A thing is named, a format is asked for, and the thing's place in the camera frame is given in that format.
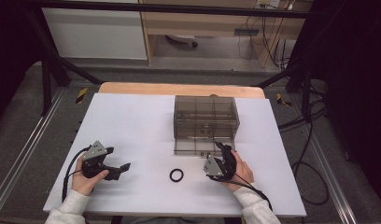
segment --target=white cabinet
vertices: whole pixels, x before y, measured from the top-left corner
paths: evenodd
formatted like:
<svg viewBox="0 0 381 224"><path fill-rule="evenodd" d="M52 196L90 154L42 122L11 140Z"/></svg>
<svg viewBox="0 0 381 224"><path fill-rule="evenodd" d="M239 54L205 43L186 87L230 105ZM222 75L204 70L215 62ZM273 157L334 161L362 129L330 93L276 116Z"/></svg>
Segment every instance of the white cabinet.
<svg viewBox="0 0 381 224"><path fill-rule="evenodd" d="M136 0L109 2L137 3ZM63 57L147 59L139 12L59 8L43 8L43 12Z"/></svg>

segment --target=wooden table edge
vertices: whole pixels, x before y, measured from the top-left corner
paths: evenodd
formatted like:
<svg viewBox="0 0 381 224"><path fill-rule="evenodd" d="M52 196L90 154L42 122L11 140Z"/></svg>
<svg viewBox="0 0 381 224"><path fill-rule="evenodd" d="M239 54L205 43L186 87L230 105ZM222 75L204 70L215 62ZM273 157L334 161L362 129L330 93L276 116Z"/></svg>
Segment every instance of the wooden table edge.
<svg viewBox="0 0 381 224"><path fill-rule="evenodd" d="M106 82L99 93L153 94L153 95L192 95L265 99L264 92L257 87L233 85L189 85L168 83Z"/></svg>

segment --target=person's arm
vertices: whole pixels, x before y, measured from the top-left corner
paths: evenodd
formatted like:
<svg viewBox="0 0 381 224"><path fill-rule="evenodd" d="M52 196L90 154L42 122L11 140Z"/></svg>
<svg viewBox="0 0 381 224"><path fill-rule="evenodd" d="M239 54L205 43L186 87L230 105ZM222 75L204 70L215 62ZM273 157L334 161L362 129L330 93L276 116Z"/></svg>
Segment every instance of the person's arm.
<svg viewBox="0 0 381 224"><path fill-rule="evenodd" d="M249 169L246 162L242 161L237 152L232 150L232 154L237 162L236 174L233 176L232 181L246 185L246 182L252 183L251 185L256 189L257 186L254 183L254 174ZM272 210L270 210L269 203L252 189L229 183L223 183L223 185L233 191L233 194L237 197L240 204L243 205L244 209L242 212L247 224L280 223Z"/></svg>
<svg viewBox="0 0 381 224"><path fill-rule="evenodd" d="M76 171L82 169L83 156L78 159ZM84 224L85 218L82 216L85 211L86 205L89 202L89 195L92 192L94 186L108 175L108 171L104 170L93 178L85 177L82 172L76 172L73 175L72 187L65 198L62 205L58 208L53 208L49 217L46 220L46 224Z"/></svg>

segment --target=transparent plastic box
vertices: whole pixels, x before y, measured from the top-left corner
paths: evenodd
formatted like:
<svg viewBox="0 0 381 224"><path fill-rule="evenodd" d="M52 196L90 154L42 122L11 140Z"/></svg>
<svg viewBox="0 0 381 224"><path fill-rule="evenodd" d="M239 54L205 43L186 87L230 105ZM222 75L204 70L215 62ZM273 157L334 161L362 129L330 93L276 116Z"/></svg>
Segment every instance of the transparent plastic box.
<svg viewBox="0 0 381 224"><path fill-rule="evenodd" d="M220 155L214 142L232 146L240 121L234 98L176 96L174 113L175 154Z"/></svg>

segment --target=metal rail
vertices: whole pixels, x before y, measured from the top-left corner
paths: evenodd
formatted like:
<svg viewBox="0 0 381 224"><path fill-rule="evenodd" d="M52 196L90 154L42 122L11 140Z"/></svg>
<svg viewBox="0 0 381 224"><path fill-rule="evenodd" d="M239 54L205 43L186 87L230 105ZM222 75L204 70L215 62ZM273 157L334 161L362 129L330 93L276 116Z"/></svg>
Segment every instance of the metal rail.
<svg viewBox="0 0 381 224"><path fill-rule="evenodd" d="M7 173L7 176L2 182L0 186L0 211L2 207L4 206L4 203L7 201L7 197L9 196L10 192L15 187L16 182L18 181L25 165L31 158L34 152L34 149L37 143L39 142L39 139L41 138L42 134L48 127L48 124L51 118L53 117L54 112L56 111L59 103L61 102L65 91L66 91L66 88L60 88L58 91L56 91L52 100L52 106L50 110L36 124L33 132L31 133L30 137L27 140L27 143L22 148L21 153L19 154L16 161L13 163L12 167Z"/></svg>
<svg viewBox="0 0 381 224"><path fill-rule="evenodd" d="M299 97L294 96L294 94L290 94L289 97L292 103L294 104L294 107L297 113L301 115L302 114L301 102L299 100ZM310 124L305 124L303 127L304 127L305 134L308 135ZM351 210L351 207L347 202L347 198L345 194L343 193L342 188L340 187L340 184L338 180L336 179L336 176L327 158L324 155L323 149L321 148L316 136L313 133L312 133L310 144L311 144L310 149L313 151L313 154L315 156L315 159L321 171L321 174L328 185L331 198L333 200L333 203L336 206L339 217L342 219L342 222L345 224L356 224L357 223L356 217L354 216L353 211Z"/></svg>

